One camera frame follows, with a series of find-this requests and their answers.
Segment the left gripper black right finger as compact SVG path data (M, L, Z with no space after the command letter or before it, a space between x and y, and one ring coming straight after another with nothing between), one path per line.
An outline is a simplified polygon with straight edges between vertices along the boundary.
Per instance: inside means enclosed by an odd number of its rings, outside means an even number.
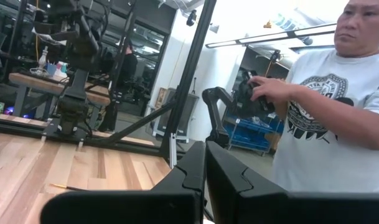
M286 192L217 143L206 149L207 185L216 223L285 223Z

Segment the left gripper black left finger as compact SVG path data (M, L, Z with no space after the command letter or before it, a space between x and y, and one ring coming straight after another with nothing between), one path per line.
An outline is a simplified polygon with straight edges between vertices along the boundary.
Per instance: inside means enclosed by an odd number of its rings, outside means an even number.
M204 220L205 143L198 141L151 191L153 223L195 224Z

